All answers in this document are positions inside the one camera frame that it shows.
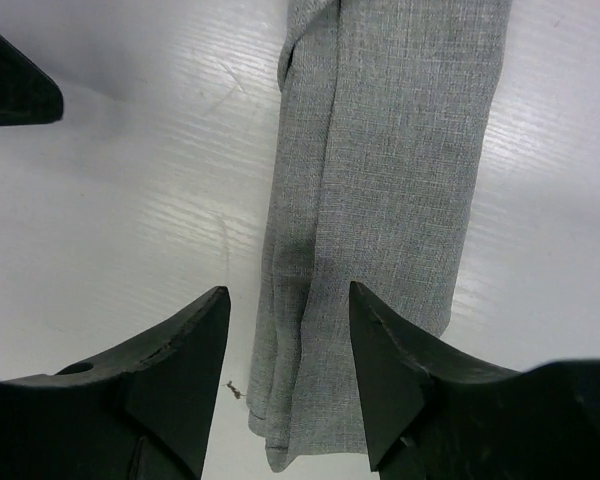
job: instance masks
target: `folded cloth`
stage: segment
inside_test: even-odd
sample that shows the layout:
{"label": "folded cloth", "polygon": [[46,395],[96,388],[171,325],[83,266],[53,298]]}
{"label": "folded cloth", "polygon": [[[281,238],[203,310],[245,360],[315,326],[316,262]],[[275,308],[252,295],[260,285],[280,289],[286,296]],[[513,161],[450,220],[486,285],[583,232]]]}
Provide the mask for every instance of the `folded cloth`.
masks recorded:
{"label": "folded cloth", "polygon": [[291,0],[249,425],[271,468],[365,453],[351,280],[449,322],[510,0]]}

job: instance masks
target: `screw hole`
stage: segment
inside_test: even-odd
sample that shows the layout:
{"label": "screw hole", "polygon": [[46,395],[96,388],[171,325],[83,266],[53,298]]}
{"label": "screw hole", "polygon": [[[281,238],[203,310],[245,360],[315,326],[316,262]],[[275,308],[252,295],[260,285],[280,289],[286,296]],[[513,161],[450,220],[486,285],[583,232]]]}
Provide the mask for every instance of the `screw hole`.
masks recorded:
{"label": "screw hole", "polygon": [[73,365],[69,365],[67,368],[60,370],[56,375],[73,375],[75,373],[88,372],[93,368],[93,363],[90,362],[78,362]]}

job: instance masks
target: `gray fabric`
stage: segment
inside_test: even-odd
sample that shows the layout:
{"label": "gray fabric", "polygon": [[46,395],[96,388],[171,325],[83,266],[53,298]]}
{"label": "gray fabric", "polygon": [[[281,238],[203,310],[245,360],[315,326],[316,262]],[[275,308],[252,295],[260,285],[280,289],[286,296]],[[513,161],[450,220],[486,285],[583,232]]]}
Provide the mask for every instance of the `gray fabric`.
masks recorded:
{"label": "gray fabric", "polygon": [[509,7],[292,0],[248,395],[274,471],[365,452],[351,280],[446,328]]}

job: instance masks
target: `black object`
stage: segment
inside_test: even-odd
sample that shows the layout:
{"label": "black object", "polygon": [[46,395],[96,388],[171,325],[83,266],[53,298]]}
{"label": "black object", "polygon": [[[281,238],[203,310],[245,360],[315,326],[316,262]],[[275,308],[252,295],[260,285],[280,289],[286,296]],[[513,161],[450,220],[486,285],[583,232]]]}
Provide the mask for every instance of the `black object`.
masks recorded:
{"label": "black object", "polygon": [[0,383],[0,480],[199,479],[229,311],[217,287],[57,375]]}
{"label": "black object", "polygon": [[0,126],[52,123],[63,111],[53,80],[0,36]]}
{"label": "black object", "polygon": [[600,361],[501,368],[355,282],[350,321],[369,460],[382,480],[600,480]]}

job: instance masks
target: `white surface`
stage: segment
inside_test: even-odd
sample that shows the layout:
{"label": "white surface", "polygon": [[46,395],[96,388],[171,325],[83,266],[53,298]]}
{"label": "white surface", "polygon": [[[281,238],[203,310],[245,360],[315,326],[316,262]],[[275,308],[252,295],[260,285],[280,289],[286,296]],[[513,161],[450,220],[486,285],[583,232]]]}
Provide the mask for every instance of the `white surface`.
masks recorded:
{"label": "white surface", "polygon": [[[0,129],[0,378],[109,348],[216,284],[244,389],[274,161],[284,0],[1,0],[66,117]],[[517,0],[445,338],[526,368],[600,356],[600,0]],[[221,390],[206,480],[375,478],[363,456],[272,474]]]}

